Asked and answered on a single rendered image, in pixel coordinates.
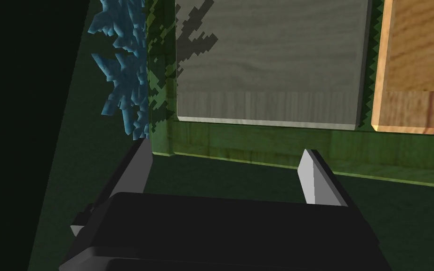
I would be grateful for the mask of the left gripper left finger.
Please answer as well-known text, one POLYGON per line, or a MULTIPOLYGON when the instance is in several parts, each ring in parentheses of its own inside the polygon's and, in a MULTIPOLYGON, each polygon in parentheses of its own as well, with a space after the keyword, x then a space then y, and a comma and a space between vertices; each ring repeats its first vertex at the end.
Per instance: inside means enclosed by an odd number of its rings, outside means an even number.
POLYGON ((142 193, 145 188, 153 154, 150 139, 139 138, 118 165, 109 181, 96 199, 96 205, 101 205, 119 192, 142 193))

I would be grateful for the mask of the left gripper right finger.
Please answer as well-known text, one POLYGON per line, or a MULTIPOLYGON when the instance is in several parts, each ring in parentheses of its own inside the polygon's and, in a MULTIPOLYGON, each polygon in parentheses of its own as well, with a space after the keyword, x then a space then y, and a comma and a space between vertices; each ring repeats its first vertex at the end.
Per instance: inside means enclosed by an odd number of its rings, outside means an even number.
POLYGON ((304 149, 297 173, 307 204, 349 206, 348 194, 317 150, 304 149))

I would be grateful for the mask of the green wooden cabinet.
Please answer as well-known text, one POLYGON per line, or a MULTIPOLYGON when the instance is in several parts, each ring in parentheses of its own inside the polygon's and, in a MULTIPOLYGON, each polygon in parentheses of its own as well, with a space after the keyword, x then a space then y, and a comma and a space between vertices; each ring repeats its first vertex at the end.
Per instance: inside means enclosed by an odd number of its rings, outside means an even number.
POLYGON ((316 149, 340 175, 434 186, 434 135, 373 131, 370 125, 383 0, 373 0, 360 123, 354 130, 180 121, 175 0, 145 0, 153 152, 296 167, 316 149))

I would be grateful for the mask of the blue jagged plant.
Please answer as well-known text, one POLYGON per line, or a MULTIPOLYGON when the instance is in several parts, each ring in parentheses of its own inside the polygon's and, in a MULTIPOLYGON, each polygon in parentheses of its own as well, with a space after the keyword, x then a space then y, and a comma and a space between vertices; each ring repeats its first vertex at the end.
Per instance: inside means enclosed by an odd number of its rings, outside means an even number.
POLYGON ((102 11, 96 14, 89 33, 116 36, 114 59, 92 54, 107 81, 113 83, 101 114, 112 116, 121 110, 124 130, 134 140, 149 137, 148 74, 146 68, 145 0, 100 0, 102 11))

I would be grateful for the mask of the grey wooden cabinet door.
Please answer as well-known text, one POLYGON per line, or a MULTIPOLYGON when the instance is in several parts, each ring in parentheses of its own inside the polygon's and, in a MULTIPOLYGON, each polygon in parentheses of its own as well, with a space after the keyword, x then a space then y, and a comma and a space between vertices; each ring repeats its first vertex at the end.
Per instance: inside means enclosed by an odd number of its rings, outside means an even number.
POLYGON ((175 0, 180 121, 354 130, 373 0, 175 0))

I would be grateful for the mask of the light brown wooden cabinet door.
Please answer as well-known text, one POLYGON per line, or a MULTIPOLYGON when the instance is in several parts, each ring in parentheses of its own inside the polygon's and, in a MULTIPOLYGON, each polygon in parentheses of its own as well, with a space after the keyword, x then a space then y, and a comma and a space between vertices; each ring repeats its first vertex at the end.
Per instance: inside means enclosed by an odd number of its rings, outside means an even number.
POLYGON ((434 135, 434 0, 384 0, 371 124, 434 135))

